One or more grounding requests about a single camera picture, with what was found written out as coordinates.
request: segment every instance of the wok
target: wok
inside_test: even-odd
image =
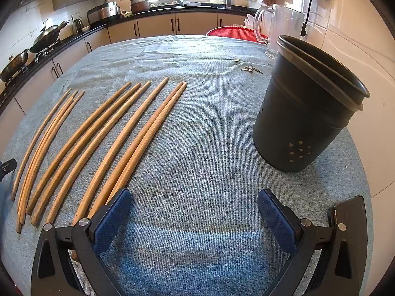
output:
[[[45,28],[47,21],[44,21],[44,28],[41,30],[41,34],[34,40],[33,46],[30,48],[31,53],[38,53],[51,44],[55,43],[59,37],[59,32],[70,22],[64,22],[60,25],[52,25],[48,29]]]
[[[11,61],[5,66],[3,71],[0,73],[0,79],[3,82],[8,82],[11,80],[12,76],[21,70],[23,65],[27,61],[27,54],[28,49],[23,50],[20,54],[18,54],[15,58],[12,58],[11,56]]]

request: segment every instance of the kitchen cabinet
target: kitchen cabinet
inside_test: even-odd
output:
[[[218,27],[231,27],[234,24],[244,25],[245,16],[238,16],[235,14],[226,14],[219,13],[218,14]]]
[[[217,13],[188,12],[176,13],[177,34],[205,35],[217,27]]]
[[[130,20],[112,25],[108,27],[108,34],[110,35],[111,43],[137,39],[140,37],[137,20]]]
[[[85,39],[86,47],[88,52],[92,52],[100,46],[106,46],[110,44],[110,36],[108,35],[107,28],[101,29],[91,35],[87,36]]]
[[[18,91],[15,99],[25,113],[33,107],[38,98],[55,82],[56,78],[55,64],[51,60]]]
[[[12,98],[0,115],[0,160],[2,162],[14,158],[5,157],[4,152],[7,144],[14,135],[15,130],[17,129],[19,123],[22,121],[23,117],[24,113],[22,109],[19,107],[15,98]]]
[[[140,38],[157,37],[176,33],[175,15],[163,14],[137,19]]]
[[[53,63],[55,64],[55,69],[58,75],[61,76],[63,72],[87,54],[88,49],[86,48],[85,41],[81,40],[54,57]]]

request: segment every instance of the glass mug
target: glass mug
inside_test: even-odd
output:
[[[259,32],[259,24],[265,11],[272,14],[268,39],[262,37]],[[303,13],[287,8],[286,6],[274,4],[273,8],[270,8],[269,6],[261,5],[255,14],[254,33],[258,42],[267,44],[265,54],[273,60],[276,59],[278,54],[278,36],[285,34],[299,38],[304,20],[305,16]]]

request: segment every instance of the blue gripper pad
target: blue gripper pad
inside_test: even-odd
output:
[[[121,190],[122,192],[120,194],[118,192],[107,205],[100,207],[108,208],[108,210],[94,230],[93,250],[97,255],[108,250],[119,227],[129,214],[132,205],[132,195],[127,189]]]
[[[281,249],[293,254],[301,236],[299,219],[293,211],[283,206],[269,189],[259,192],[258,208]]]

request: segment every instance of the cabinet handle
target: cabinet handle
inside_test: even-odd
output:
[[[60,66],[60,63],[58,62],[56,65],[59,67],[60,72],[63,74],[63,70],[62,70],[62,67]]]
[[[55,69],[54,67],[52,67],[52,68],[51,68],[51,70],[52,70],[53,72],[55,72],[55,76],[56,76],[56,78],[59,78],[59,76],[58,76],[58,72],[56,72],[56,69]]]

